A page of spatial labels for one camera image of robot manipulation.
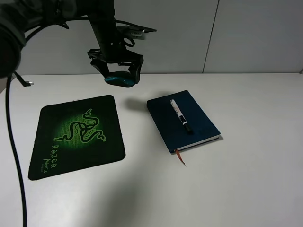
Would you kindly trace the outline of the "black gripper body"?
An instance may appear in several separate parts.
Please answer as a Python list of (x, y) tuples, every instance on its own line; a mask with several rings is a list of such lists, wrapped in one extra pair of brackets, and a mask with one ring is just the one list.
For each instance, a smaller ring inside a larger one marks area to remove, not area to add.
[(121, 65), (139, 65), (143, 63), (143, 56), (128, 50), (129, 45), (125, 39), (134, 44), (133, 38), (125, 31), (118, 29), (115, 21), (90, 21), (99, 48), (88, 51), (90, 59), (97, 59), (105, 63)]

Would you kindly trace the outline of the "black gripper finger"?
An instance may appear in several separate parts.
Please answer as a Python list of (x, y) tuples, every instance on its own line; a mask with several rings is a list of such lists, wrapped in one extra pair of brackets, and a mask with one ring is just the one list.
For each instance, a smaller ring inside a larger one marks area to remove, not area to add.
[(111, 77), (107, 63), (99, 59), (92, 59), (90, 64), (97, 69), (105, 79), (109, 79)]
[(128, 71), (130, 72), (130, 75), (131, 75), (130, 79), (135, 84), (138, 84), (140, 81), (141, 67), (142, 67), (141, 62), (135, 62), (128, 68)]

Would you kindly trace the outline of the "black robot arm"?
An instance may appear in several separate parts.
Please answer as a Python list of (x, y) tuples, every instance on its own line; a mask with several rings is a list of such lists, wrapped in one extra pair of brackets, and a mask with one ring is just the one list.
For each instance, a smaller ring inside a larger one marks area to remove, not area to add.
[(91, 49), (91, 65), (106, 83), (132, 87), (140, 81), (143, 56), (127, 49), (133, 39), (118, 29), (112, 0), (9, 0), (0, 2), (0, 76), (16, 72), (21, 51), (36, 33), (52, 25), (68, 28), (88, 20), (99, 49)]

